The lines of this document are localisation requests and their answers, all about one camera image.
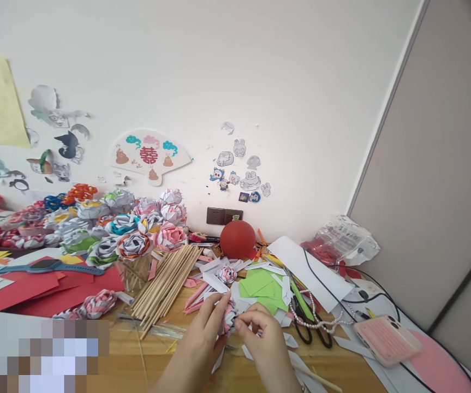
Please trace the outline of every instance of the white wall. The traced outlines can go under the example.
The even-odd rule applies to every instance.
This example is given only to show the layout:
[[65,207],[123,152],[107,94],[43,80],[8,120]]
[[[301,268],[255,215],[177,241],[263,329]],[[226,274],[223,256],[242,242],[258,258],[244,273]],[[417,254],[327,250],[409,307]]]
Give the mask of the white wall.
[[[70,165],[73,181],[112,189],[97,181],[111,179],[105,155],[112,142],[135,128],[155,129],[180,141],[194,162],[166,174],[157,188],[130,174],[136,195],[178,187],[193,229],[220,233],[205,224],[206,208],[226,207],[243,209],[269,240],[285,233],[303,240],[347,208],[419,6],[1,0],[0,55],[10,61],[25,120],[41,141],[32,150],[0,146],[0,157],[25,172],[32,189],[67,191],[25,161],[46,148],[66,161],[53,139],[65,131],[38,121],[27,104],[36,85],[50,85],[64,108],[94,115],[85,122],[93,138],[82,142],[84,161]],[[224,121],[235,125],[233,135],[219,129]],[[258,204],[238,202],[238,186],[222,193],[208,180],[213,159],[235,138],[246,140],[247,157],[261,158],[258,175],[271,184],[271,196]],[[244,175],[245,162],[228,173]],[[0,186],[0,194],[14,208],[29,203],[12,188]]]

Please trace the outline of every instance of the hand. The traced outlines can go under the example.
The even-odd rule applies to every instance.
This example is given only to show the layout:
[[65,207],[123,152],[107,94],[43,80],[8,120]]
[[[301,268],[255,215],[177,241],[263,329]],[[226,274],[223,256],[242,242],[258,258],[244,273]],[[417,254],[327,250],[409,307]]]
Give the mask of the hand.
[[228,292],[204,301],[153,391],[195,393],[203,389],[226,344],[226,336],[216,338],[230,297]]
[[[250,351],[268,392],[302,392],[288,356],[281,325],[261,303],[235,319],[235,329]],[[262,329],[261,337],[255,334]]]

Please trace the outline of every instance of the phone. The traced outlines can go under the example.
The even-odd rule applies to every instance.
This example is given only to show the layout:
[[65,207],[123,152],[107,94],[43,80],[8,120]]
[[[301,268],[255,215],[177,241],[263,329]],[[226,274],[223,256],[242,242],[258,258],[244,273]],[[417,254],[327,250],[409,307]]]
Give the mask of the phone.
[[410,359],[422,348],[421,342],[390,315],[358,322],[354,329],[379,363],[387,368]]

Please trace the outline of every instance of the red balloon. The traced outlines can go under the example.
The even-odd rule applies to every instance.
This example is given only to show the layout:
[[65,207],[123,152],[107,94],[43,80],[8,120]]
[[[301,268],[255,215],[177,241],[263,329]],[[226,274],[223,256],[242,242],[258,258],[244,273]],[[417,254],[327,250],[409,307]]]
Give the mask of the red balloon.
[[228,223],[220,234],[220,248],[228,258],[243,259],[255,246],[255,231],[245,221]]

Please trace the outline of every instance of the smartwatch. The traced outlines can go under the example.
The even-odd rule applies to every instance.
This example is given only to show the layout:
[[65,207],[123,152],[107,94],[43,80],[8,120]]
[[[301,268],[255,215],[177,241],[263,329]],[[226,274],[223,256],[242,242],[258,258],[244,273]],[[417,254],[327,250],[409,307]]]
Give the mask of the smartwatch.
[[51,271],[77,271],[95,276],[102,276],[104,270],[93,266],[68,265],[59,259],[43,259],[30,265],[0,267],[0,275],[14,271],[25,271],[28,273],[47,273]]

